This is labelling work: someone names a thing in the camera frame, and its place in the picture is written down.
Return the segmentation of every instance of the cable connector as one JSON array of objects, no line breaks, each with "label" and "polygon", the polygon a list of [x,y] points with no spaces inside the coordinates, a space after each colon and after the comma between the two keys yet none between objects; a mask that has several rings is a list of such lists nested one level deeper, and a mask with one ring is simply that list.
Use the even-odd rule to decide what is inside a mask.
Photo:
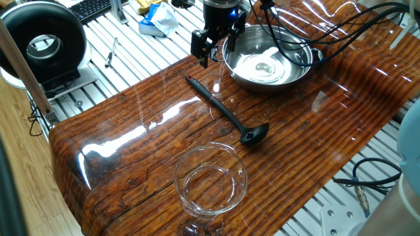
[{"label": "cable connector", "polygon": [[[359,178],[357,176],[353,177],[353,181],[359,182]],[[366,218],[370,215],[369,212],[369,203],[368,198],[365,195],[365,190],[362,186],[354,186],[354,192],[356,193],[357,200],[359,202],[360,207],[365,212]]]}]

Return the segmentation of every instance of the glass bowl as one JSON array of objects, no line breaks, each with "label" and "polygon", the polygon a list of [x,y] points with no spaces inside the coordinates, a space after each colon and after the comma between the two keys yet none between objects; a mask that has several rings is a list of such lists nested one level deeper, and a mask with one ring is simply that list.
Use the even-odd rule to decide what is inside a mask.
[{"label": "glass bowl", "polygon": [[213,219],[232,210],[245,196],[248,173],[235,149],[216,142],[197,147],[175,169],[175,188],[184,210]]}]

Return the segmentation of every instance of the wooden table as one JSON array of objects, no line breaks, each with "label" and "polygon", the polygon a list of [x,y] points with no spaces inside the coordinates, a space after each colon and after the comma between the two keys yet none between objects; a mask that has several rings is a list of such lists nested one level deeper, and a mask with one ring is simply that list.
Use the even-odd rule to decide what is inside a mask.
[{"label": "wooden table", "polygon": [[[335,12],[343,3],[323,4]],[[315,3],[308,6],[331,22],[356,12],[347,4],[328,18]],[[323,22],[303,2],[282,8]],[[313,37],[322,34],[284,16]],[[51,130],[63,197],[86,235],[187,235],[185,226],[193,223],[214,235],[272,235],[420,89],[419,41],[407,35],[389,50],[400,30],[390,22],[374,26],[344,53],[274,94],[248,92],[224,64],[203,69],[189,56]],[[239,131],[190,88],[186,75],[246,126],[269,122],[267,137],[241,145]],[[185,213],[173,185],[178,160],[209,141],[234,147],[249,175],[242,202],[211,223]]]}]

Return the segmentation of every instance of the metal bowl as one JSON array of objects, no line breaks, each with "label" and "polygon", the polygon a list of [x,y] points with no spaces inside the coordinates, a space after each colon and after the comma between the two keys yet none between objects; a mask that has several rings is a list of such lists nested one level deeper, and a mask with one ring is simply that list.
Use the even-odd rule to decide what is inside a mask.
[{"label": "metal bowl", "polygon": [[[273,27],[279,38],[278,27]],[[289,32],[280,28],[282,39],[289,42],[304,43]],[[306,46],[283,43],[284,52],[300,63],[312,63],[311,49]],[[273,92],[283,89],[304,76],[310,67],[297,66],[284,58],[269,36],[260,25],[247,26],[245,33],[236,41],[234,52],[227,50],[224,42],[223,60],[229,68],[230,75],[241,86],[257,92]]]}]

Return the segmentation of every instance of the black ladle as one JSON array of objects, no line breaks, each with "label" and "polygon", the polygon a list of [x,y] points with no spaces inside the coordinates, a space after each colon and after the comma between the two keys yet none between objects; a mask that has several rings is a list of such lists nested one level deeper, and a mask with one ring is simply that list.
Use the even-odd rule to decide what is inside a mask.
[{"label": "black ladle", "polygon": [[200,82],[191,76],[185,77],[187,82],[204,98],[209,100],[223,115],[227,116],[233,124],[241,131],[241,144],[255,144],[260,142],[268,132],[270,124],[265,123],[254,128],[244,127],[238,119],[226,108],[217,98],[215,98]]}]

